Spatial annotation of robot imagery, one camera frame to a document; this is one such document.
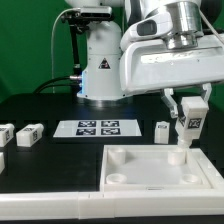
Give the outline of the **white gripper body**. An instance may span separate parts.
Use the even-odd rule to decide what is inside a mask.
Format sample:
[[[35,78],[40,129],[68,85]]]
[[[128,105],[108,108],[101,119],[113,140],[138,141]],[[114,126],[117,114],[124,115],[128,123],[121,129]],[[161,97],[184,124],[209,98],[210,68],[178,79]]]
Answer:
[[[202,32],[199,18],[151,16],[131,25],[120,46],[128,95],[224,81],[224,45]]]

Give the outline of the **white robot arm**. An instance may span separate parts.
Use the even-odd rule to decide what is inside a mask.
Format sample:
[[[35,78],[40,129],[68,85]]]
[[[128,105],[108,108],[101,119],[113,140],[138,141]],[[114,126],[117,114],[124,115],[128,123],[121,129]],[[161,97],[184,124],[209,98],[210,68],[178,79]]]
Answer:
[[[78,96],[91,102],[119,101],[160,91],[172,117],[175,88],[224,81],[224,31],[216,30],[205,6],[220,0],[65,0],[71,21],[87,34],[87,67]]]

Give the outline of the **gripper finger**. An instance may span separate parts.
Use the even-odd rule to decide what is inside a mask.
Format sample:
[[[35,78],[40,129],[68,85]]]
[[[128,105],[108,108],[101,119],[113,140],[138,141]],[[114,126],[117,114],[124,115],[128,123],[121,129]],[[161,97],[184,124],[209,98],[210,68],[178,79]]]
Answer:
[[[170,116],[172,118],[178,117],[177,103],[173,98],[174,91],[172,88],[165,88],[161,91],[161,99],[170,110]]]
[[[210,83],[203,84],[202,85],[202,99],[205,102],[209,101],[211,93],[212,93],[212,85]]]

